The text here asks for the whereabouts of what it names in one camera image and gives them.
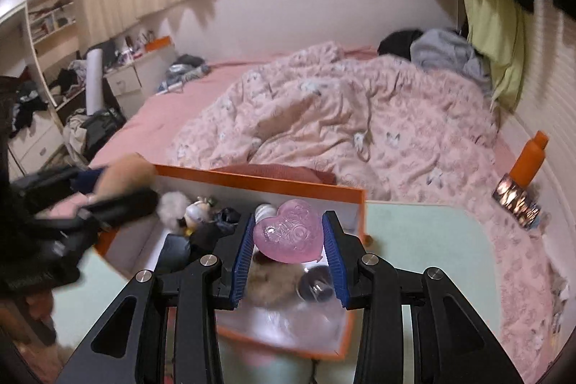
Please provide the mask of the person's left hand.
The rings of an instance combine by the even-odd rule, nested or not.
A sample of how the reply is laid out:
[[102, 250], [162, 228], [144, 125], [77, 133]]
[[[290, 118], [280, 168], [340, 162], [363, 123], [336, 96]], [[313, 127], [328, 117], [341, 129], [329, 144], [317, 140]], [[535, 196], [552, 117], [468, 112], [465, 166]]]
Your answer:
[[47, 345], [41, 340], [42, 333], [56, 331], [53, 309], [52, 292], [36, 293], [21, 300], [1, 300], [1, 329], [32, 365], [63, 367], [73, 352], [57, 341]]

